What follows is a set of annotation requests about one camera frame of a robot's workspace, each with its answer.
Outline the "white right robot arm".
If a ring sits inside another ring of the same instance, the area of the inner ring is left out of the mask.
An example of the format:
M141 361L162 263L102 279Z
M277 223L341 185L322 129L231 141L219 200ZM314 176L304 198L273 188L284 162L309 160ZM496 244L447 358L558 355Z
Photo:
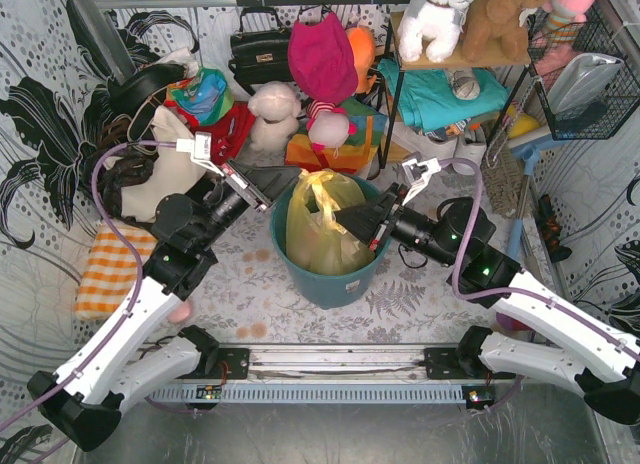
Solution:
M390 239L453 266L473 208L470 197L446 200L436 219L404 206L407 189L393 184L362 204L335 212L336 222L375 250ZM546 288L529 271L489 245L495 231L476 217L461 268L447 282L461 299L509 316L551 341L521 342L472 326L456 349L473 377L511 373L563 387L596 413L624 425L639 422L639 340L583 312Z

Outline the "yellow trash bag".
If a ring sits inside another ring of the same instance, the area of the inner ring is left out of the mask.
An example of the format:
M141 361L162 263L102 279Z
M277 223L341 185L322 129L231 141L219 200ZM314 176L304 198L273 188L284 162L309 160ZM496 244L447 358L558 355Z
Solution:
M285 249L290 261L311 273L356 272L375 253L337 223L335 213L362 204L365 196L351 177L333 170L303 171L289 200Z

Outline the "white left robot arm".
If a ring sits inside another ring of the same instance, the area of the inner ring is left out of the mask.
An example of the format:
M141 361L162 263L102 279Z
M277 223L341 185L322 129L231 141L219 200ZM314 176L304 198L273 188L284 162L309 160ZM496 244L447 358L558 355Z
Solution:
M90 452L114 433L133 405L169 381L192 373L226 377L218 341L196 325L145 358L133 356L216 264L213 243L247 209L269 208L300 174L295 166L260 168L228 161L217 198L163 198L152 226L157 244L121 305L71 359L29 380L40 413Z

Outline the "teal trash bin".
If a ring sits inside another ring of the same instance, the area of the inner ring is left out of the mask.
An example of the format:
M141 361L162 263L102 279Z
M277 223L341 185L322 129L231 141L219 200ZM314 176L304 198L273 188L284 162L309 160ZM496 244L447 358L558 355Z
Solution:
M348 177L356 180L364 193L365 201L381 194L379 189L371 183L358 177ZM388 247L386 245L380 246L373 251L375 253L373 262L346 275L319 275L298 267L288 259L285 249L287 209L296 184L278 199L271 214L270 231L276 251L288 269L295 290L305 299L322 309L347 306L361 298L369 289Z

